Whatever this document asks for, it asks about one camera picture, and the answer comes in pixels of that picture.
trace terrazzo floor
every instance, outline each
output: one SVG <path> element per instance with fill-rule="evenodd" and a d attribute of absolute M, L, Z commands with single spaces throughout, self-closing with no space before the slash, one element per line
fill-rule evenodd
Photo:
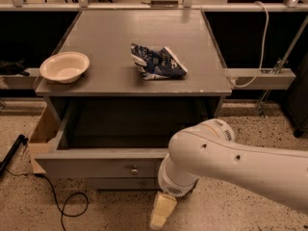
<path fill-rule="evenodd" d="M 19 134 L 32 134 L 45 107 L 43 102 L 8 101 L 0 113 L 2 157 Z M 234 129 L 240 143 L 308 150 L 308 135 L 296 139 L 294 127 L 279 105 L 265 105 L 267 117 L 261 118 L 251 102 L 226 102 L 219 118 Z M 32 172 L 27 147 L 20 146 L 8 166 L 13 174 Z M 156 192 L 99 192 L 85 179 L 50 179 L 62 208 L 73 193 L 85 193 L 87 211 L 78 218 L 64 217 L 68 231 L 151 230 L 148 227 Z M 0 230 L 63 230 L 48 182 L 33 175 L 0 178 Z M 65 211 L 77 214 L 84 210 L 85 199 L 76 196 Z M 201 178 L 192 194 L 181 199 L 167 220 L 164 231 L 217 230 L 308 230 L 308 217 L 262 196 L 229 183 Z"/>

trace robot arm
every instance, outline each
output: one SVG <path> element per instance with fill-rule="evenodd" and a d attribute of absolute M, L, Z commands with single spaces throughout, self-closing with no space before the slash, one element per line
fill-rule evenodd
<path fill-rule="evenodd" d="M 183 196 L 200 176 L 227 181 L 308 214 L 308 152 L 242 145 L 210 119 L 176 133 L 159 170 L 162 190 Z"/>

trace bowl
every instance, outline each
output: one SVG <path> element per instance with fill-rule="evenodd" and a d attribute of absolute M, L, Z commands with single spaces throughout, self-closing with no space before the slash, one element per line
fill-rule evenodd
<path fill-rule="evenodd" d="M 72 83 L 89 68 L 89 58 L 79 52 L 63 52 L 46 59 L 39 72 L 47 80 Z"/>

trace power cord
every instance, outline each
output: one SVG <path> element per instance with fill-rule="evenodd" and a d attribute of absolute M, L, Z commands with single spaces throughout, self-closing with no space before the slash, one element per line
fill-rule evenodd
<path fill-rule="evenodd" d="M 22 173 L 22 174 L 14 174 L 14 173 L 11 173 L 9 172 L 7 169 L 6 169 L 6 172 L 9 173 L 10 175 L 12 176 L 16 176 L 16 177 L 19 177 L 19 176 L 29 176 L 29 175 L 32 175 L 32 176 L 36 176 L 38 178 L 44 178 L 50 185 L 51 189 L 52 189 L 52 192 L 54 194 L 54 199 L 55 199 L 55 202 L 56 202 L 56 205 L 57 205 L 57 208 L 59 210 L 59 212 L 61 213 L 61 226 L 63 228 L 64 231 L 66 231 L 65 227 L 64 227 L 64 217 L 69 217 L 69 218 L 78 218 L 79 216 L 81 216 L 82 214 L 84 214 L 88 207 L 89 207 L 89 199 L 88 197 L 83 193 L 83 192 L 76 192 L 76 193 L 73 193 L 72 195 L 70 195 L 65 203 L 64 203 L 64 206 L 63 208 L 61 209 L 60 206 L 59 206 L 59 203 L 58 203 L 58 198 L 57 198 L 57 195 L 56 195 L 56 191 L 55 191 L 55 188 L 53 186 L 53 184 L 51 183 L 51 181 L 44 175 L 42 174 L 34 174 L 34 173 Z M 85 199 L 86 199 L 86 207 L 85 207 L 85 210 L 83 210 L 81 213 L 79 214 L 76 214 L 76 215 L 71 215 L 71 214 L 67 214 L 64 209 L 65 209 L 65 206 L 67 205 L 69 199 L 71 199 L 73 196 L 76 196 L 76 195 L 81 195 L 83 196 Z"/>
<path fill-rule="evenodd" d="M 265 28 L 264 28 L 264 33 L 263 33 L 263 38 L 262 38 L 260 64 L 259 64 L 258 70 L 256 71 L 255 76 L 254 76 L 249 82 L 247 82 L 246 84 L 237 85 L 236 83 L 231 82 L 231 85 L 232 85 L 232 86 L 234 86 L 234 87 L 236 87 L 236 88 L 240 88 L 240 89 L 249 86 L 249 85 L 258 77 L 258 72 L 259 72 L 259 70 L 262 68 L 262 65 L 263 65 L 264 47 L 265 47 L 265 41 L 266 41 L 266 35 L 267 35 L 267 30 L 268 30 L 268 25 L 269 25 L 270 17 L 269 17 L 268 9 L 265 7 L 265 5 L 264 5 L 262 2 L 256 1 L 255 4 L 257 4 L 257 5 L 259 5 L 260 7 L 262 7 L 262 8 L 264 9 L 265 13 L 266 13 L 266 16 L 267 16 L 266 25 L 265 25 Z"/>

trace desk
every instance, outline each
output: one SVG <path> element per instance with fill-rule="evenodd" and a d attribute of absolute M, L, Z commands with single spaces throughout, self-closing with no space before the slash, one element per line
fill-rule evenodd
<path fill-rule="evenodd" d="M 132 42 L 168 46 L 187 76 L 144 81 Z M 52 151 L 36 158 L 50 176 L 89 178 L 99 189 L 157 189 L 170 136 L 217 116 L 231 94 L 199 10 L 82 11 L 65 51 L 88 55 L 90 69 L 70 85 L 38 85 L 61 125 Z"/>

